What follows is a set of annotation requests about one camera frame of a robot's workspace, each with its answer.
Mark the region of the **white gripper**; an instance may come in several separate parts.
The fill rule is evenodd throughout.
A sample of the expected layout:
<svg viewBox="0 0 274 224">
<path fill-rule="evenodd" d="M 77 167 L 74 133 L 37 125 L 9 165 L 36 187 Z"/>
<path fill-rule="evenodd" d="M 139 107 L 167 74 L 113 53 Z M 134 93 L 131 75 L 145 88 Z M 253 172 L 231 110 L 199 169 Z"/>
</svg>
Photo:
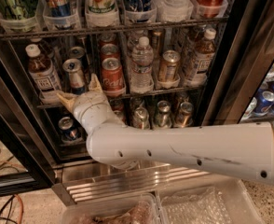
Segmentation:
<svg viewBox="0 0 274 224">
<path fill-rule="evenodd" d="M 94 73 L 90 75 L 89 90 L 80 96 L 60 91 L 57 96 L 62 105 L 73 113 L 74 118 L 87 134 L 92 134 L 105 122 L 124 125 L 124 122 L 112 110 L 106 95 L 102 92 L 101 83 Z"/>
</svg>

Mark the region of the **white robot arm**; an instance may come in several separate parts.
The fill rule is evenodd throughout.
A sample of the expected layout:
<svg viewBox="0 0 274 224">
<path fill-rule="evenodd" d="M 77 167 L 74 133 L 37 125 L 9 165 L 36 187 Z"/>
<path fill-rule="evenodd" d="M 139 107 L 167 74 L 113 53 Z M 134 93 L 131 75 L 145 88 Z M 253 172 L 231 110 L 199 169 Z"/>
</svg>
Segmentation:
<svg viewBox="0 0 274 224">
<path fill-rule="evenodd" d="M 117 169 L 159 161 L 274 185 L 274 121 L 142 130 L 113 112 L 98 78 L 89 91 L 59 92 L 61 103 L 88 134 L 90 156 Z"/>
</svg>

